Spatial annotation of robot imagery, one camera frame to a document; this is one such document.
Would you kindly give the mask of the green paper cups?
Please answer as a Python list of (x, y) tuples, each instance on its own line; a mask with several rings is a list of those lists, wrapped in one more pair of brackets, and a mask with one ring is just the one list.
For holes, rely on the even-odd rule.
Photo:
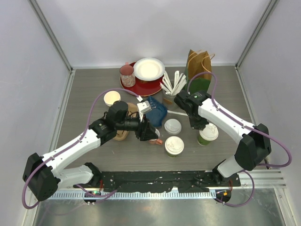
[(103, 100), (107, 106), (112, 106), (116, 101), (121, 100), (121, 96), (117, 91), (109, 91), (104, 95)]

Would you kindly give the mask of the stack of white lids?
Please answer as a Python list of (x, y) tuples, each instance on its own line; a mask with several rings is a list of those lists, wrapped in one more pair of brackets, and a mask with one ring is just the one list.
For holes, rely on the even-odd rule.
[(164, 128), (170, 135), (177, 135), (182, 130), (182, 125), (177, 119), (169, 119), (165, 122)]

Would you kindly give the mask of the white cup lid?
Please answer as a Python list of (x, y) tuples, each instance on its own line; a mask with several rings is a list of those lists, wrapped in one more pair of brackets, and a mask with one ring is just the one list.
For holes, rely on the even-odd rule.
[(183, 152), (184, 142), (177, 136), (171, 136), (165, 141), (165, 150), (168, 152)]
[(203, 130), (199, 131), (199, 134), (206, 141), (214, 141), (218, 138), (219, 131), (214, 124), (208, 123)]

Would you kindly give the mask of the small pink handled cup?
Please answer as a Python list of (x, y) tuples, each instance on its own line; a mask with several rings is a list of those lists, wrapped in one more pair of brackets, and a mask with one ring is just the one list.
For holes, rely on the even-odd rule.
[(163, 141), (160, 139), (160, 132), (158, 129), (156, 129), (156, 135), (158, 136), (158, 139), (151, 139), (149, 140), (149, 143), (152, 145), (163, 145)]

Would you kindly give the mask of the green paper coffee cup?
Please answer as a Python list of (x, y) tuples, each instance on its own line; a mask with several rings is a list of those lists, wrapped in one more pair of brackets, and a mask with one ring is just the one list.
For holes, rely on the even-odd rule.
[(176, 153), (174, 153), (174, 152), (168, 152), (168, 151), (166, 151), (166, 153), (167, 153), (167, 155), (169, 157), (177, 157), (177, 156), (181, 155), (182, 152), (176, 152)]

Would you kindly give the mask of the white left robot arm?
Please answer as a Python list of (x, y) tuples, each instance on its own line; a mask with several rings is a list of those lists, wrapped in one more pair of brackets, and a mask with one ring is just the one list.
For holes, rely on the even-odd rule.
[(157, 139), (155, 128), (146, 118), (151, 111), (148, 101), (137, 104), (138, 111), (128, 115), (128, 104), (116, 101), (104, 116), (91, 123), (78, 137), (60, 148), (39, 156), (28, 157), (23, 180), (38, 201), (51, 197), (58, 189), (74, 185), (97, 187), (102, 179), (99, 169), (90, 162), (68, 169), (67, 166), (85, 153), (94, 150), (117, 135), (117, 131), (133, 131), (140, 141)]

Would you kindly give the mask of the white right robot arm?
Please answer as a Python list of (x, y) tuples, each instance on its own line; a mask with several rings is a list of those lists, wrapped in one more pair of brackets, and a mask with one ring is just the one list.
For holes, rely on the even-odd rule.
[(267, 137), (269, 130), (265, 125), (255, 126), (237, 117), (220, 104), (213, 103), (208, 93), (198, 91), (189, 94), (182, 90), (174, 102), (187, 113), (191, 128), (203, 132), (212, 122), (237, 143), (235, 154), (212, 170), (212, 179), (216, 185), (225, 185), (232, 175), (242, 170), (252, 171), (271, 153)]

